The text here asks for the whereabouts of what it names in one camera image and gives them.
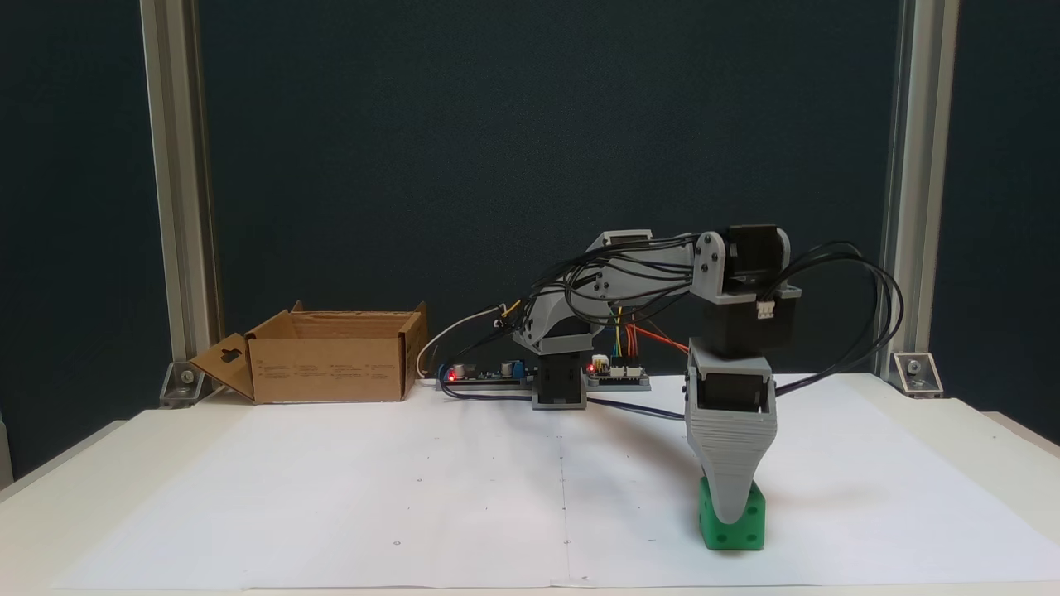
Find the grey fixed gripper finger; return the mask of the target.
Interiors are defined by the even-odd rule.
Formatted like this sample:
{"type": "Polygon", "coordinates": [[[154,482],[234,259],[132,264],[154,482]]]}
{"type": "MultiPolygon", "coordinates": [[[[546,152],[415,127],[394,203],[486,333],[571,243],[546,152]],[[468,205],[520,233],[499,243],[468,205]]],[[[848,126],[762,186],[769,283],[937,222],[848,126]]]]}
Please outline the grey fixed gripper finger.
{"type": "Polygon", "coordinates": [[[687,440],[711,490],[716,518],[734,524],[743,516],[754,475],[775,440],[772,411],[686,411],[687,440]]]}

